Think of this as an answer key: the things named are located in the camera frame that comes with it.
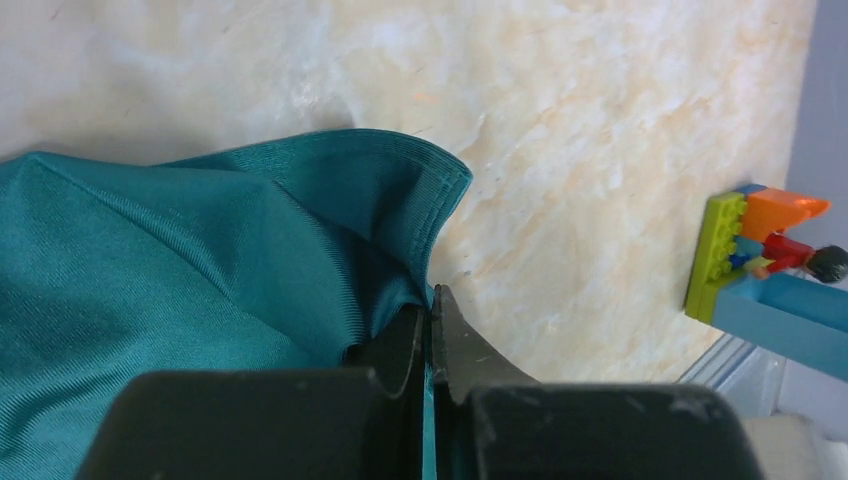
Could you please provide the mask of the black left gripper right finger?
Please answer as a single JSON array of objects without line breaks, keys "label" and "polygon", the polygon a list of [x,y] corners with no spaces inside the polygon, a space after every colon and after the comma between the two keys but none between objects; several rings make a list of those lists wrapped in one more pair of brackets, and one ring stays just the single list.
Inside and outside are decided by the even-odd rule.
[{"label": "black left gripper right finger", "polygon": [[442,479],[758,479],[730,405],[681,384],[542,383],[435,289],[432,367]]}]

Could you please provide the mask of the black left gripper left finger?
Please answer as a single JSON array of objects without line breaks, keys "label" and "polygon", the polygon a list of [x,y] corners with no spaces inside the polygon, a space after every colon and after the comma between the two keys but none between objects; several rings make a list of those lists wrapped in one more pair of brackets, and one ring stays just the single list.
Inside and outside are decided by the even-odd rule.
[{"label": "black left gripper left finger", "polygon": [[416,479],[424,312],[335,368],[158,371],[116,397],[81,479]]}]

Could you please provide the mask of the teal cloth napkin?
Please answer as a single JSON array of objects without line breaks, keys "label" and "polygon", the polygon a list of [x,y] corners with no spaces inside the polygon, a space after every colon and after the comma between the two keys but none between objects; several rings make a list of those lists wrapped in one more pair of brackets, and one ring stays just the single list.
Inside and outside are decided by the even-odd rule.
[{"label": "teal cloth napkin", "polygon": [[153,166],[30,152],[1,166],[1,475],[68,479],[154,370],[330,367],[405,305],[470,186],[373,129]]}]

